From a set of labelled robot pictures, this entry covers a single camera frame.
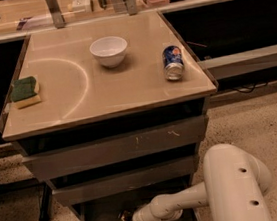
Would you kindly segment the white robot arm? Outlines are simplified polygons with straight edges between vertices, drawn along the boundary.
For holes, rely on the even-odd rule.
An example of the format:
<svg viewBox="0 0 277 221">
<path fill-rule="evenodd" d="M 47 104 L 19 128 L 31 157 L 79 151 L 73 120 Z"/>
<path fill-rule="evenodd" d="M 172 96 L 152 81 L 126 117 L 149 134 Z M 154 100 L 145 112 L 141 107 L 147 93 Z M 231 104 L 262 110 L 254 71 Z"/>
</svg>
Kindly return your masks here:
<svg viewBox="0 0 277 221">
<path fill-rule="evenodd" d="M 174 221 L 186 209 L 209 206 L 212 221 L 272 221 L 264 195 L 270 170 L 233 145 L 216 144 L 204 155 L 204 181 L 176 194 L 160 194 L 133 214 L 132 221 Z"/>
</svg>

